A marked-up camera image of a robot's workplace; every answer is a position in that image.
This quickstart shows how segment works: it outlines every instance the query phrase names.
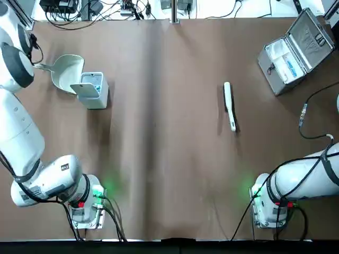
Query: metal case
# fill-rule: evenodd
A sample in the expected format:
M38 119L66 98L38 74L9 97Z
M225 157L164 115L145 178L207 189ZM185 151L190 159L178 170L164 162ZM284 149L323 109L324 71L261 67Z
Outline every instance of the metal case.
M306 8L284 36L264 45L258 63L277 96L299 84L333 50L334 42Z

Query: dustpan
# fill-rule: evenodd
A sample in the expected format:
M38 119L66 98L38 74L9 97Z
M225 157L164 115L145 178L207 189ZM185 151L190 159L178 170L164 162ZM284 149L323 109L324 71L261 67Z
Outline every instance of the dustpan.
M52 66L37 63L34 67L50 71L52 82L56 87L67 93L75 94L70 85L78 84L80 82L84 64L85 60L81 56L62 55Z

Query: brown table surface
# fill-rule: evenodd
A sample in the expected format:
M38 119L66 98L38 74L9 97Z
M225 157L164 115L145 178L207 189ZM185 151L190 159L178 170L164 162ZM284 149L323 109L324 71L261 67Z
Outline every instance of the brown table surface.
M67 53L81 55L84 71L102 71L110 85L109 107L88 111L75 96L56 89L49 73L35 71L34 83L19 98L45 137L42 160L78 156L83 171L97 175L118 201L129 239L230 238L260 173L327 144L303 139L298 118L312 92L339 80L337 52L280 97L257 64L263 45L292 21L99 22L78 31L36 24L45 63ZM220 103L225 81L233 84L239 134L230 131ZM339 137L338 91L310 102L305 133ZM11 183L2 168L0 240L73 237L61 206L16 207ZM309 217L308 238L339 239L337 197L300 203ZM302 226L295 214L282 237L299 238ZM272 230L256 229L255 235L272 239ZM87 238L116 238L110 218ZM252 238L248 215L236 238Z

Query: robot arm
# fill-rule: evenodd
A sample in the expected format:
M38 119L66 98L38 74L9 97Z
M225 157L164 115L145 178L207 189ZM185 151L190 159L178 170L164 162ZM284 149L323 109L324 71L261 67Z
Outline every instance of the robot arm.
M339 152L339 143L333 145L327 154L331 155L337 152ZM306 156L306 158L318 157L323 153L324 151L313 153ZM255 185L250 189L251 198L268 178L258 196L253 200L254 220L258 227L275 228L278 209L280 209L278 226L283 226L286 223L287 206L286 204L280 204L282 197L285 197L288 201L295 201L337 195L339 193L339 156L333 156L328 158L331 163L331 169L325 168L320 161L306 180L295 191L286 196L309 173L317 160L307 159L290 162L281 166L269 178L267 173L258 176Z
M0 84L16 93L34 78L30 61L36 37L21 25L15 12L0 1Z
M13 94L33 82L30 55L35 40L0 0L0 158L14 178L13 202L30 206L37 204L34 199L57 196L66 202L77 228L102 228L104 211L94 207L103 204L98 196L105 195L99 180L82 174L74 155L59 157L45 166L40 160L44 138Z

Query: label sticker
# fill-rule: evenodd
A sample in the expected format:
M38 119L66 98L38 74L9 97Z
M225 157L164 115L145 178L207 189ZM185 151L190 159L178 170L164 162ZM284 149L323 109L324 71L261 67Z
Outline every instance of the label sticker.
M64 170L67 170L69 169L69 164L64 164L64 165L61 165L61 171L64 171Z

